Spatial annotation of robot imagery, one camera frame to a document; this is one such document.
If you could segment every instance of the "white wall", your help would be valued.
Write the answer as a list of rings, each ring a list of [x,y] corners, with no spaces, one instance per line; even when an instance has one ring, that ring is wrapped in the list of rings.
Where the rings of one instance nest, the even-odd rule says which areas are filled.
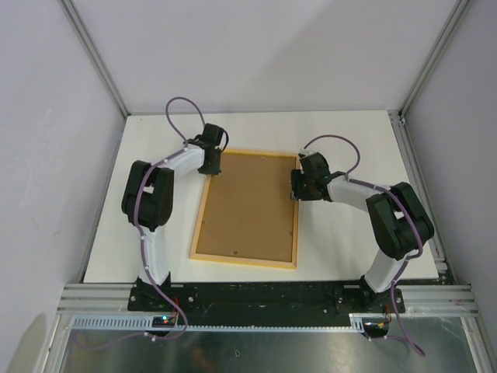
[[[0,2],[0,51],[0,371],[25,373],[77,274],[123,119],[55,0]]]
[[[408,117],[447,251],[497,349],[497,2],[470,9]]]
[[[455,2],[75,0],[132,113],[398,109]]]

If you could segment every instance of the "brown board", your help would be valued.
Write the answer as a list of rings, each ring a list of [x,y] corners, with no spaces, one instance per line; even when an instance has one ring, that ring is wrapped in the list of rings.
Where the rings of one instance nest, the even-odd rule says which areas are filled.
[[[290,199],[293,154],[227,150],[206,179],[190,258],[295,269],[298,202]]]

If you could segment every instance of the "wooden frame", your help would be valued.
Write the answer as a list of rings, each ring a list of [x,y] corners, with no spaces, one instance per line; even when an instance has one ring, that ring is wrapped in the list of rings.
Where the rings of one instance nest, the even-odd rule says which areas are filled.
[[[265,157],[291,157],[295,158],[295,167],[300,168],[299,158],[297,154],[283,153],[283,152],[261,152],[253,150],[243,150],[243,149],[228,149],[226,150],[228,154],[243,154],[243,155],[261,155]],[[244,264],[253,265],[259,267],[274,267],[274,268],[284,268],[284,269],[297,269],[297,243],[298,243],[298,214],[299,214],[299,204],[298,200],[294,201],[294,219],[292,226],[292,250],[291,250],[291,262],[283,262],[276,260],[262,260],[262,259],[250,259],[250,258],[240,258],[231,256],[221,256],[221,255],[211,255],[197,253],[196,248],[199,242],[200,230],[202,228],[203,215],[205,212],[205,207],[207,203],[207,196],[209,194],[211,176],[206,178],[205,184],[203,185],[202,196],[200,198],[199,210],[196,216],[195,229],[193,231],[192,244],[189,251],[189,258],[195,260],[207,260],[218,263],[232,263],[232,264]]]

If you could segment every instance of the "robotic arm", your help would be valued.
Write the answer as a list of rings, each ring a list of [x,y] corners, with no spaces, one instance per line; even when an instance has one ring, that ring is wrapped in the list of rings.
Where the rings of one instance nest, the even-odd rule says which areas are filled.
[[[221,172],[219,148],[225,130],[214,124],[206,124],[203,133],[186,141],[186,146],[170,155],[161,166],[152,171],[138,208],[138,222],[144,229],[145,256],[149,272],[156,284],[163,284],[169,275],[164,250],[164,225],[171,217],[174,182],[194,169],[204,175]],[[145,173],[151,163],[136,161],[131,166],[121,209],[128,221],[134,223],[134,206]],[[145,269],[141,267],[139,278],[151,284]]]
[[[291,173],[293,199],[339,202],[369,214],[380,250],[371,268],[361,277],[361,287],[372,297],[386,291],[407,258],[417,251],[415,235],[405,217],[396,215],[398,207],[386,193],[351,183],[345,173],[330,173],[320,153],[303,150],[299,158],[302,169]],[[433,224],[412,187],[399,183],[390,191],[414,221],[422,243],[432,238]]]

